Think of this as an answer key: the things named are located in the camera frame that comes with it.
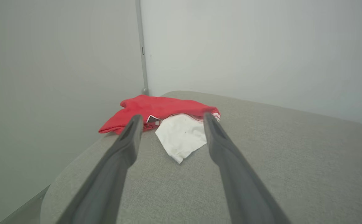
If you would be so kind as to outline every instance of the white fabric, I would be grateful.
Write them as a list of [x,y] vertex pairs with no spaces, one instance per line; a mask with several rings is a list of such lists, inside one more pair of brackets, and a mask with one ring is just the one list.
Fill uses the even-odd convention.
[[207,143],[203,121],[186,114],[164,119],[155,133],[167,154],[177,163]]

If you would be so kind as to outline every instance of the white napkin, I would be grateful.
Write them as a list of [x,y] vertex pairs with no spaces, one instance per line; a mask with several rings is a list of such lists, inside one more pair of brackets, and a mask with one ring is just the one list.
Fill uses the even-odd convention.
[[164,119],[155,134],[167,154],[181,163],[193,151],[207,143],[203,121],[186,114]]

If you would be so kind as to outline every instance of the folded fabric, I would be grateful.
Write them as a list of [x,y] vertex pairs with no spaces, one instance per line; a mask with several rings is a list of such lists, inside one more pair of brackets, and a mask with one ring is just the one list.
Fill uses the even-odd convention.
[[144,131],[157,128],[163,119],[173,114],[188,114],[195,119],[202,119],[205,112],[210,112],[218,120],[220,112],[214,106],[207,106],[193,100],[179,100],[168,97],[139,95],[120,103],[124,107],[111,117],[98,131],[99,133],[115,132],[120,134],[130,119],[142,115]]
[[181,163],[193,151],[207,144],[203,121],[186,114],[164,119],[155,134],[167,154],[177,163]]

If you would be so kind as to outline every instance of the red fabric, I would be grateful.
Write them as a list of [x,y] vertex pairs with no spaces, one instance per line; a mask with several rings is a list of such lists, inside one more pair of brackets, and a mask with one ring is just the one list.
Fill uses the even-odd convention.
[[168,97],[153,97],[139,95],[135,98],[124,100],[120,103],[124,107],[111,117],[99,130],[99,133],[115,132],[120,134],[130,119],[142,115],[144,131],[158,127],[155,122],[147,123],[150,115],[158,119],[166,119],[173,114],[189,114],[202,118],[205,112],[220,112],[213,106],[207,106],[193,100],[179,100]]

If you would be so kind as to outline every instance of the gray wall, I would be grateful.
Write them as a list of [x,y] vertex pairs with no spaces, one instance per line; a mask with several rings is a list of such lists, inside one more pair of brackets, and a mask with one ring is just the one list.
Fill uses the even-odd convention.
[[0,0],[0,221],[143,86],[134,1]]
[[362,1],[155,0],[141,13],[152,95],[192,90],[362,123]]

